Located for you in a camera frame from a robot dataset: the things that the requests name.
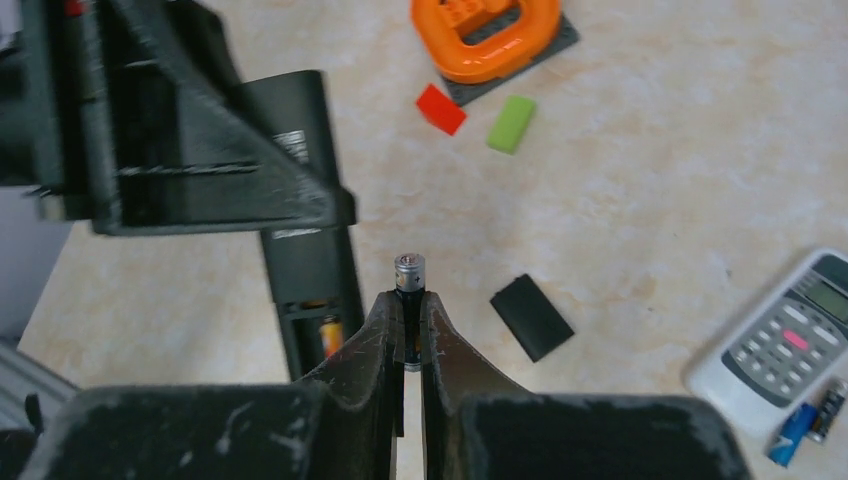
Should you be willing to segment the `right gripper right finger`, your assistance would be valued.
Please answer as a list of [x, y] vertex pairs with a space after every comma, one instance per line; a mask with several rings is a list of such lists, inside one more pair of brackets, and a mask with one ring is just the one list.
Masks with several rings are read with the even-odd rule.
[[429, 479], [748, 479], [723, 417], [689, 396], [533, 393], [421, 306]]

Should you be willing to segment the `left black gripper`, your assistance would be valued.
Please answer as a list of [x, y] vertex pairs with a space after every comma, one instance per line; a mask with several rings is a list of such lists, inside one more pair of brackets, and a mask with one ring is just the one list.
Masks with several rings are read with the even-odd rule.
[[1, 51], [1, 183], [111, 236], [356, 221], [324, 76], [245, 82], [196, 1], [23, 1]]

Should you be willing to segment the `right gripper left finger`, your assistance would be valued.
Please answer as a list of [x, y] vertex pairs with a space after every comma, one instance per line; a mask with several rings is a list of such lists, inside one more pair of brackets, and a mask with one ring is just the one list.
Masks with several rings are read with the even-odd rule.
[[289, 384], [111, 386], [62, 407], [25, 479], [392, 479], [402, 309]]

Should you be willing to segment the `orange battery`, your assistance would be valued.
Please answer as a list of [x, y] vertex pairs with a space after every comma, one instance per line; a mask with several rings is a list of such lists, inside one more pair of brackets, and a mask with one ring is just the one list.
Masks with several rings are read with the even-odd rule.
[[344, 344], [344, 329], [336, 315], [327, 315], [319, 326], [319, 335], [325, 358], [330, 358]]

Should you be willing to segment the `black battery cover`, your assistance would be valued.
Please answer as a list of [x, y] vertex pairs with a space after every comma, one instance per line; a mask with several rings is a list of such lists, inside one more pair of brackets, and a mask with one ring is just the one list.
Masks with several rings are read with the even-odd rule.
[[495, 293], [490, 304], [533, 363], [575, 335], [573, 327], [528, 274]]

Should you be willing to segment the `black remote control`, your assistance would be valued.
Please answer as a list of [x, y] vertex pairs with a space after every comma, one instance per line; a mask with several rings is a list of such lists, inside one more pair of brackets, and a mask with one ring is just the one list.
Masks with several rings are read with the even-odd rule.
[[[278, 146], [320, 179], [340, 186], [321, 71], [255, 80], [239, 93], [259, 102], [257, 120]], [[339, 317], [345, 341], [364, 323], [350, 230], [264, 229], [260, 238], [289, 376], [297, 380], [326, 359], [319, 335], [325, 316]]]

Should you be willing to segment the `black battery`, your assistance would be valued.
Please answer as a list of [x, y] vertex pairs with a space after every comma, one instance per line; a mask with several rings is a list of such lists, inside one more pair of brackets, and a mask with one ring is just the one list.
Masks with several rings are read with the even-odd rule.
[[395, 292], [400, 300], [404, 326], [404, 368], [421, 369], [420, 318], [425, 289], [425, 258], [405, 253], [394, 259]]

